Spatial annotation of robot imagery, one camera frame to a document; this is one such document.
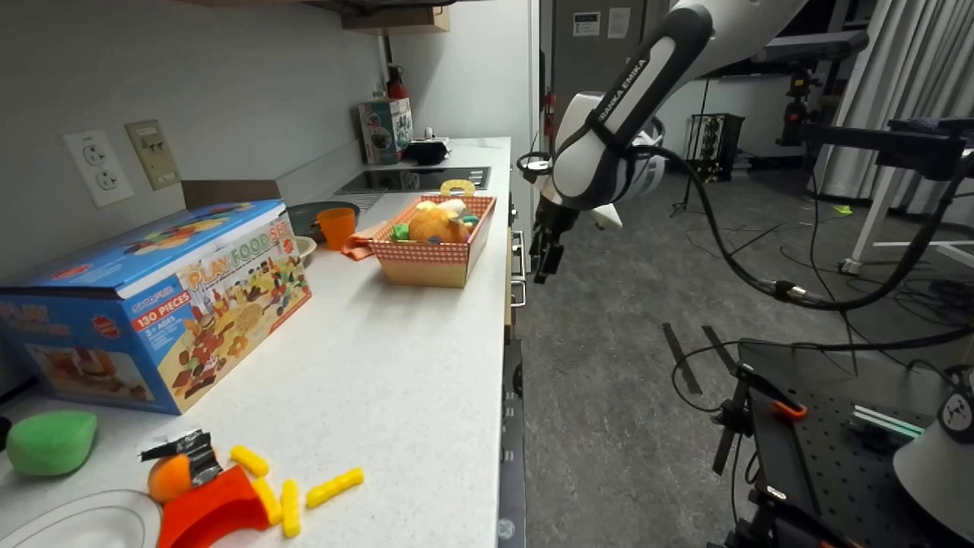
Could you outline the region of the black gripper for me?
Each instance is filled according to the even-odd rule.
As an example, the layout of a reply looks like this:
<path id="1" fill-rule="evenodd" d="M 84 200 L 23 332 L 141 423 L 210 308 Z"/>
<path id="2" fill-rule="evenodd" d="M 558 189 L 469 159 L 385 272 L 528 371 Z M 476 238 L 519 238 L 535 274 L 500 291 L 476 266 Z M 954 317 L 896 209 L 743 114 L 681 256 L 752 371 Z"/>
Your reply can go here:
<path id="1" fill-rule="evenodd" d="M 550 203 L 548 198 L 535 206 L 531 223 L 531 282 L 544 282 L 550 276 L 550 268 L 561 266 L 564 244 L 561 238 L 575 225 L 578 212 L 561 203 Z"/>

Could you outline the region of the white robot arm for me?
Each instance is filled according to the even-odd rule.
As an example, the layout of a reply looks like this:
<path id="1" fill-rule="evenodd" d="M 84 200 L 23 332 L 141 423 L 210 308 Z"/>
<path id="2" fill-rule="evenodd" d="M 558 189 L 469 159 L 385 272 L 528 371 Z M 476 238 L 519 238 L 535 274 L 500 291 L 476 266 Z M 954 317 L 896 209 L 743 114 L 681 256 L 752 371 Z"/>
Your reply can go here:
<path id="1" fill-rule="evenodd" d="M 528 268 L 535 280 L 561 268 L 561 238 L 582 209 L 618 203 L 664 177 L 658 137 L 645 123 L 688 78 L 752 59 L 805 0 L 674 0 L 603 95 L 575 95 L 550 153 L 517 159 L 537 189 Z"/>

